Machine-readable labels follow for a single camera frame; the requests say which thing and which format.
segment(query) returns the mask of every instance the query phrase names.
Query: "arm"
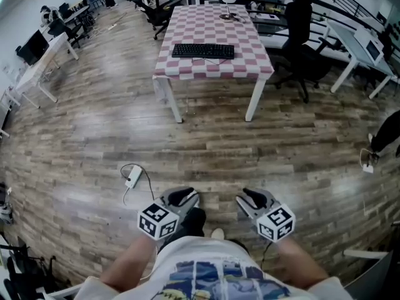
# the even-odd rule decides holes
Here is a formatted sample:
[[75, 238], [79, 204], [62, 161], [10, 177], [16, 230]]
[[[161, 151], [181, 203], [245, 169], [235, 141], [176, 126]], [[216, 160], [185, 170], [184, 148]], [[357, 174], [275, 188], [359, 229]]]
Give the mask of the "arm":
[[100, 281], [120, 293], [135, 288], [156, 248], [156, 242], [145, 234], [135, 239], [130, 247], [124, 251], [105, 270]]
[[295, 287], [308, 289], [329, 278], [326, 271], [290, 237], [278, 241], [276, 246]]

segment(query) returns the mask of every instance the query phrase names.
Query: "black keyboard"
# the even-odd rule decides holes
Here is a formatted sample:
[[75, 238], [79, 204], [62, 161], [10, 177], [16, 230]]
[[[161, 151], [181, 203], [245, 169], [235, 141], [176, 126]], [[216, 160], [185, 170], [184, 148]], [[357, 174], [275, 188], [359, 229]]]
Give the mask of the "black keyboard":
[[173, 58], [234, 59], [235, 47], [230, 44], [177, 43]]

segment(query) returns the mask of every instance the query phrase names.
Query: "white cube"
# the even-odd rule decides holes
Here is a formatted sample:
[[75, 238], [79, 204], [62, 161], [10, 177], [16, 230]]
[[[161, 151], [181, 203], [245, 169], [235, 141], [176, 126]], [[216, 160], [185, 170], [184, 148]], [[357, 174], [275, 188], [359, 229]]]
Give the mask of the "white cube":
[[137, 214], [137, 227], [154, 240], [172, 235], [178, 227], [179, 216], [158, 203], [152, 203]]
[[277, 242], [294, 230], [296, 216], [285, 204], [263, 214], [256, 221], [258, 234]]

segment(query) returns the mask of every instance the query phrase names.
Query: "graphic t-shirt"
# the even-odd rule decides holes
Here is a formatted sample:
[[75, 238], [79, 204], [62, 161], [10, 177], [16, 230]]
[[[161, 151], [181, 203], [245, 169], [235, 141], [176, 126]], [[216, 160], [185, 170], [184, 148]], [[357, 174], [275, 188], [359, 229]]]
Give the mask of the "graphic t-shirt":
[[183, 237], [158, 255], [148, 282], [119, 294], [90, 277], [75, 300], [351, 300], [336, 277], [308, 291], [285, 285], [263, 273], [249, 254], [231, 241]]

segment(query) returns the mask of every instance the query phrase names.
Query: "computer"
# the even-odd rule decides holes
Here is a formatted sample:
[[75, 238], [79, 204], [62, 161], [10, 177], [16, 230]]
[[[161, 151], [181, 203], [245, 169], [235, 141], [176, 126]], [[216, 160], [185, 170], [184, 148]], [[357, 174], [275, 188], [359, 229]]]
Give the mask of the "computer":
[[49, 43], [41, 32], [37, 30], [23, 47], [17, 49], [17, 56], [23, 58], [30, 66], [33, 66], [43, 56], [48, 47]]

